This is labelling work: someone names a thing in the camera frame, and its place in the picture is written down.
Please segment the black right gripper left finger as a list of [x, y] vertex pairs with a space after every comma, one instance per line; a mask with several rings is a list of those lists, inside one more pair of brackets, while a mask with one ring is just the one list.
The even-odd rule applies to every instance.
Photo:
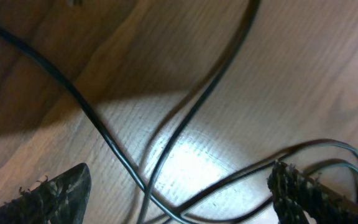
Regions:
[[91, 192], [91, 174], [80, 163], [34, 190], [20, 189], [20, 197], [0, 206], [0, 224], [82, 224]]

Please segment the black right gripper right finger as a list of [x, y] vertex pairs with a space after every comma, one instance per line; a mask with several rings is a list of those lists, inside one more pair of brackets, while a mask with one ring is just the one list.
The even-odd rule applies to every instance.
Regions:
[[316, 223], [358, 223], [358, 204], [284, 162], [273, 165], [267, 185], [280, 223], [308, 223], [306, 214]]

